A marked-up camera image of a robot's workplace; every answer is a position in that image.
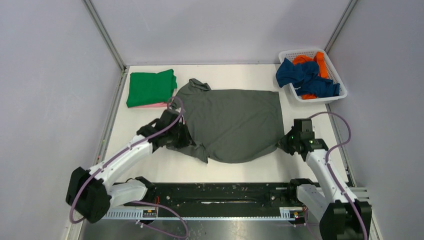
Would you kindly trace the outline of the grey t-shirt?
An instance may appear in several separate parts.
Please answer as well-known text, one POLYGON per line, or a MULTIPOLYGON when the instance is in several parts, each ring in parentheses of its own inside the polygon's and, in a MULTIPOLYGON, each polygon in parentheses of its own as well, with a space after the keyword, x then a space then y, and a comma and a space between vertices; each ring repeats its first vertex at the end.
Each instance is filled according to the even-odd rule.
POLYGON ((191 78, 176 96, 193 144, 167 149, 202 162, 246 163, 274 152, 285 135, 276 91, 211 89, 191 78))

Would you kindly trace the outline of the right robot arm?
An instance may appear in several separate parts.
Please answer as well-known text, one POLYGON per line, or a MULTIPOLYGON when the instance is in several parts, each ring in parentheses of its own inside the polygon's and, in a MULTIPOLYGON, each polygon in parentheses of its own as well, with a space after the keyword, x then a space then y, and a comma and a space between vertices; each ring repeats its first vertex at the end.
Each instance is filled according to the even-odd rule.
POLYGON ((310 118, 297 118, 290 131, 277 143, 285 153, 298 154, 314 173, 321 190, 307 178, 291 180, 287 201, 303 204, 319 221, 323 240, 367 240, 370 236, 372 207, 360 201, 333 168, 331 148, 316 138, 310 118))

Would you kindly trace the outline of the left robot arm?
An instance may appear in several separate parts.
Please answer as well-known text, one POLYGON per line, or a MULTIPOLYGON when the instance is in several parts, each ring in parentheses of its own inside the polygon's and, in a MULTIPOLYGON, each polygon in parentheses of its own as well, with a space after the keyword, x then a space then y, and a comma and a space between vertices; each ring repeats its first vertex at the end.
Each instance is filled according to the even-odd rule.
POLYGON ((109 209, 139 201, 148 206, 155 200, 155 192, 142 177, 124 183, 117 180, 141 159, 157 149, 171 146, 184 148, 192 140, 183 120, 183 113, 167 108, 159 118, 137 130, 131 140, 111 158, 89 169, 76 168, 70 177, 65 201, 70 206, 69 219, 73 224, 74 212, 84 220, 96 223, 109 209))

